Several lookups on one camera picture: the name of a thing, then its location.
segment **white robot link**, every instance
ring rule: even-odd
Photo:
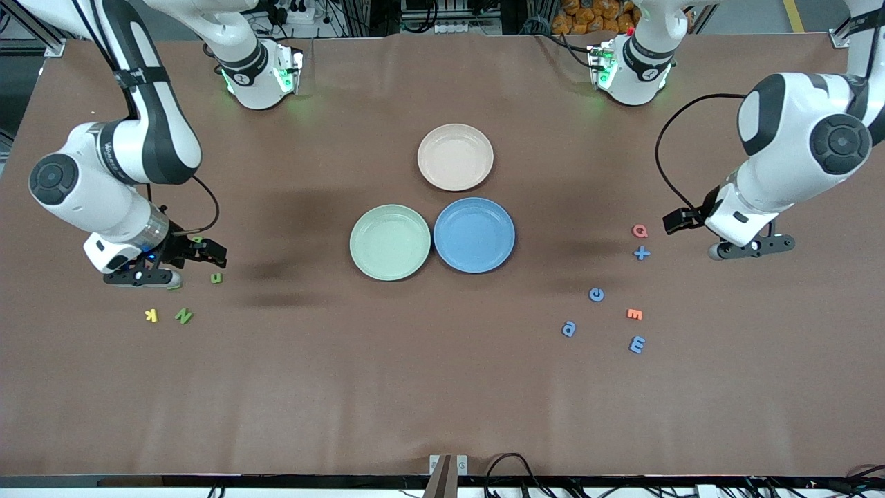
[[[30,175],[33,197],[62,220],[91,232],[83,245],[108,284],[173,287],[186,260],[222,268],[227,250],[191,240],[136,190],[139,183],[180,184],[196,172],[200,144],[173,93],[157,50],[135,9],[121,0],[20,0],[37,17],[95,41],[127,97],[122,120],[75,127]]]
[[[756,85],[737,116],[750,157],[702,206],[665,216],[667,233],[705,226],[722,241],[710,248],[715,260],[788,251],[795,242],[774,233],[774,218],[847,180],[885,138],[885,4],[845,3],[847,74],[778,73]]]
[[[258,0],[145,0],[193,30],[209,47],[227,82],[227,91],[250,109],[276,105],[297,93],[303,53],[255,36],[239,12]]]
[[[590,46],[590,79],[597,89],[626,105],[650,102],[664,88],[676,48],[689,31],[683,9],[720,0],[634,0],[642,17],[631,35]]]

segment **brown tablecloth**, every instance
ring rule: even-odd
[[[779,218],[789,254],[714,262],[709,232],[667,237],[660,223],[680,204],[652,161],[666,118],[772,72],[842,71],[824,35],[689,37],[668,88],[638,108],[595,93],[543,39],[296,45],[303,95],[263,112],[225,92],[198,43],[159,45],[221,202],[209,236],[230,259],[223,284],[189,263],[177,292],[103,285],[87,234],[28,194],[32,165],[73,126],[125,113],[92,46],[47,61],[0,182],[3,474],[409,473],[434,453],[502,451],[544,474],[842,474],[885,460],[881,151]],[[697,201],[745,159],[737,105],[702,103],[665,139],[666,168]],[[421,138],[449,122],[495,147],[469,193],[435,190],[416,165]],[[499,270],[462,275],[431,254],[380,283],[351,262],[366,210],[401,203],[433,223],[466,195],[515,221]],[[212,216],[194,183],[154,198],[184,226]]]

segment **plate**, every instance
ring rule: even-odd
[[[515,243],[510,215],[487,198],[456,200],[443,209],[434,226],[434,244],[442,260],[466,273],[501,266]]]
[[[406,278],[430,254],[430,228],[413,209],[387,204],[359,218],[350,233],[350,257],[376,280]]]
[[[479,185],[492,170],[492,144],[478,129],[447,124],[428,133],[418,147],[418,169],[444,191]]]

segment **blue plate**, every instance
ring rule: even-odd
[[[449,266],[466,273],[501,266],[515,243],[510,215],[487,198],[456,200],[443,209],[434,226],[436,252]]]

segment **power strip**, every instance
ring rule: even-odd
[[[317,10],[313,7],[308,7],[304,12],[289,12],[288,22],[292,24],[313,24],[313,17],[316,13]]]
[[[438,22],[434,24],[434,33],[466,33],[470,26],[465,22]]]

